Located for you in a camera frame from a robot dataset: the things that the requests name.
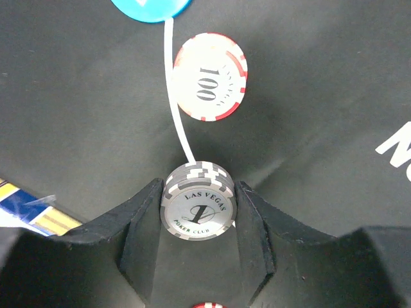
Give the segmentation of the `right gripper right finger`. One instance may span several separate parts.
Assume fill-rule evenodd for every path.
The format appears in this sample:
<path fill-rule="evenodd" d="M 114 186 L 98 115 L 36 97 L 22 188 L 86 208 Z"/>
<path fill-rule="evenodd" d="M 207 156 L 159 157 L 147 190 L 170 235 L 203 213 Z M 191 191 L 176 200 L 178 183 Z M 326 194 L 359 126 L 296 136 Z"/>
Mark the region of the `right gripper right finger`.
<path fill-rule="evenodd" d="M 235 185 L 246 307 L 409 307 L 410 229 L 361 227 L 339 237 Z"/>

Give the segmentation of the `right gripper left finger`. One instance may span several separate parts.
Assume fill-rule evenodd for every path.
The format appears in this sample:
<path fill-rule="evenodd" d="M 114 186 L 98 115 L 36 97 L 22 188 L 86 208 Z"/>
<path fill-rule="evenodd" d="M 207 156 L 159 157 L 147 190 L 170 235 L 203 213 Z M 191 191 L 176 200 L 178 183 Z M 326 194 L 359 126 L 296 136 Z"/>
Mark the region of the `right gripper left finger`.
<path fill-rule="evenodd" d="M 1 229 L 2 307 L 148 307 L 163 181 L 64 235 Z"/>

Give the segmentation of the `grey chips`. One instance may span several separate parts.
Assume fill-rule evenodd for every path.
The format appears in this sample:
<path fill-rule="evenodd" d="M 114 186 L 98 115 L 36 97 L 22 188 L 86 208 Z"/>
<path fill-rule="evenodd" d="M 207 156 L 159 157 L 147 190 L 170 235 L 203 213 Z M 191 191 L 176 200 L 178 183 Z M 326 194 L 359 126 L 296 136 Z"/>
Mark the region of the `grey chips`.
<path fill-rule="evenodd" d="M 188 162 L 167 177 L 160 206 L 161 221 L 175 237 L 205 241 L 222 235 L 237 213 L 234 182 L 221 166 Z"/>

